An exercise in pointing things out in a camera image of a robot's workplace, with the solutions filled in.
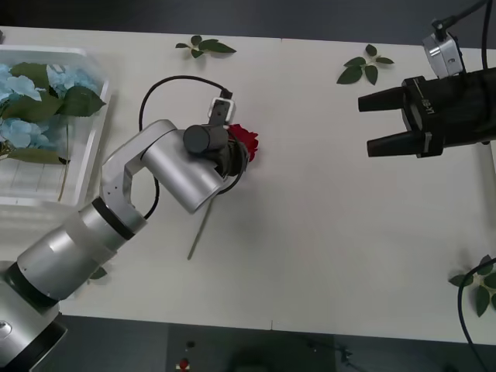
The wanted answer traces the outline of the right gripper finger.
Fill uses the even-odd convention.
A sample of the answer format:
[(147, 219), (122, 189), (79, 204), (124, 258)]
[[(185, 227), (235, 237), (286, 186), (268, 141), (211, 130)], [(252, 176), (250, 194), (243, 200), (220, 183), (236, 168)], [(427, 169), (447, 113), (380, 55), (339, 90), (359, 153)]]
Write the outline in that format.
[(367, 142), (369, 157), (394, 157), (417, 153), (419, 153), (419, 134), (414, 132), (397, 133)]
[(399, 110), (404, 106), (405, 89), (403, 87), (390, 88), (358, 98), (360, 112), (378, 112)]

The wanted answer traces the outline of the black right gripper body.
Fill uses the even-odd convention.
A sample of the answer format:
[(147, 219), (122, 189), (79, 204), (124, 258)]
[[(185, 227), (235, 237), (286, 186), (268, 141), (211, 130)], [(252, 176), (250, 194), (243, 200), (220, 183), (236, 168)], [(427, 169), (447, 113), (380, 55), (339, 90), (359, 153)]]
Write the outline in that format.
[(402, 155), (434, 157), (446, 148), (471, 144), (467, 116), (462, 113), (469, 88), (468, 74), (432, 80), (411, 77), (401, 87), (406, 127)]

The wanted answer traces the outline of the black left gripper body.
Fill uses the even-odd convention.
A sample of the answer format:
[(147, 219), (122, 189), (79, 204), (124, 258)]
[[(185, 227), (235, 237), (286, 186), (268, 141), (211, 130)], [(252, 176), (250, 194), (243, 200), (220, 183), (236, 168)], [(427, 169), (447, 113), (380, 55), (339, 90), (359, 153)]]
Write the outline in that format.
[(232, 139), (221, 150), (214, 152), (215, 170), (221, 177), (235, 177), (241, 174), (247, 161), (246, 146)]

